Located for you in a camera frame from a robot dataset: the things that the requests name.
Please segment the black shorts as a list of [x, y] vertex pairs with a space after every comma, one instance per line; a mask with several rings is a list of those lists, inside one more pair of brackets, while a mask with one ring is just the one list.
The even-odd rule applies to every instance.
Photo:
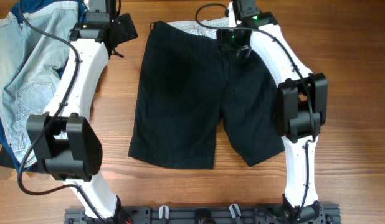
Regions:
[[284, 150], [272, 123], [276, 84], [254, 52], [158, 21], [141, 65], [129, 156], [172, 169], [212, 169], [216, 126], [249, 166]]

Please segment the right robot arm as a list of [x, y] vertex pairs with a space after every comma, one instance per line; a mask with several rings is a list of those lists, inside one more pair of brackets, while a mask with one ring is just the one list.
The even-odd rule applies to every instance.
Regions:
[[315, 189], [315, 148], [326, 121], [328, 80], [307, 68], [283, 38], [271, 12], [255, 1], [231, 1], [226, 7], [229, 24], [217, 32], [221, 49], [247, 49], [256, 53], [277, 86], [272, 123], [286, 154], [287, 185], [283, 203], [258, 210], [261, 219], [280, 223], [324, 223], [325, 208]]

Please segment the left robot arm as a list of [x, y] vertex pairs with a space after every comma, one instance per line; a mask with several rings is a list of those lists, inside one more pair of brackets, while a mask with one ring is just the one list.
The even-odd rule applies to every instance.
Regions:
[[131, 16], [120, 9], [120, 1], [88, 2], [82, 21], [66, 41], [69, 59], [57, 91], [40, 115], [27, 120], [31, 140], [27, 153], [83, 204], [83, 209], [65, 214], [66, 223], [132, 222], [103, 178], [102, 145], [89, 123], [103, 69], [119, 44], [138, 36]]

